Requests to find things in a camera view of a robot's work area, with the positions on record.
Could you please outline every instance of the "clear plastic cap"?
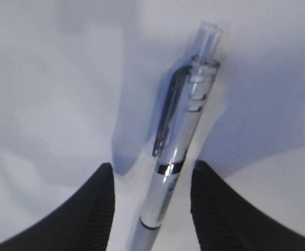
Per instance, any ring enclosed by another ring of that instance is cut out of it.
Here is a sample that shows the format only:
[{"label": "clear plastic cap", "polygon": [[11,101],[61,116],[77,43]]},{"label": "clear plastic cap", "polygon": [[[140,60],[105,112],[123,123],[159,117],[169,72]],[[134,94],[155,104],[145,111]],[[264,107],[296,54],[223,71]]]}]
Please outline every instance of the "clear plastic cap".
[{"label": "clear plastic cap", "polygon": [[222,30],[217,25],[201,23],[195,41],[195,68],[213,59],[221,34]]}]

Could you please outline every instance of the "ballpoint pen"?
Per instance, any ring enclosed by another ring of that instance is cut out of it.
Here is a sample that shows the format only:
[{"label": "ballpoint pen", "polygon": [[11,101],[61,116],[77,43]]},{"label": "ballpoint pen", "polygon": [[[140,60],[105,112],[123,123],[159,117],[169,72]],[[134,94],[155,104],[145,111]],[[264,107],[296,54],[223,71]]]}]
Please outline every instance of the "ballpoint pen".
[{"label": "ballpoint pen", "polygon": [[147,229],[161,226],[220,63],[213,59],[221,30],[202,23],[201,44],[190,65],[171,78],[152,155],[156,170],[144,201],[141,224]]}]

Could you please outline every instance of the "white wall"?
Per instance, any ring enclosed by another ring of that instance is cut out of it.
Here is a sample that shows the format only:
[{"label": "white wall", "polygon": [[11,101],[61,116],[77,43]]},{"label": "white wall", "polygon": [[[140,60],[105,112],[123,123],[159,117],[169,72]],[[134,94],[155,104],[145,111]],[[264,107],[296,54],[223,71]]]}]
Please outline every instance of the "white wall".
[{"label": "white wall", "polygon": [[0,242],[111,161],[109,250],[128,247],[154,168],[160,83],[202,20],[224,27],[223,65],[155,250],[199,249],[198,152],[305,235],[305,1],[0,0]]}]

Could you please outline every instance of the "black rubber surface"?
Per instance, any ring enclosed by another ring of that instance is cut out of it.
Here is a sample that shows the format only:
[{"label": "black rubber surface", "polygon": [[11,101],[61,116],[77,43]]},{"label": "black rubber surface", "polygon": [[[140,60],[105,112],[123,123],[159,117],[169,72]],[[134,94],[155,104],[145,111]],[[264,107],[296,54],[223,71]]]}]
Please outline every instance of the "black rubber surface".
[{"label": "black rubber surface", "polygon": [[57,210],[0,244],[0,251],[104,251],[114,215],[114,178],[102,164]]},{"label": "black rubber surface", "polygon": [[191,213],[202,251],[305,250],[305,237],[252,206],[203,161],[192,175]]}]

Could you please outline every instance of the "pen clip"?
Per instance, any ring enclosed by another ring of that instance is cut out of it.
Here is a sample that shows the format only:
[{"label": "pen clip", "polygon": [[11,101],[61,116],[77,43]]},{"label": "pen clip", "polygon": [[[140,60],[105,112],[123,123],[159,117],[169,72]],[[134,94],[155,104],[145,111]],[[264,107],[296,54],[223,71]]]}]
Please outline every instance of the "pen clip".
[{"label": "pen clip", "polygon": [[179,68],[172,76],[167,96],[164,103],[161,119],[157,130],[152,155],[159,156],[162,149],[169,143],[170,133],[174,123],[175,111],[178,105],[181,91],[190,73],[190,66]]}]

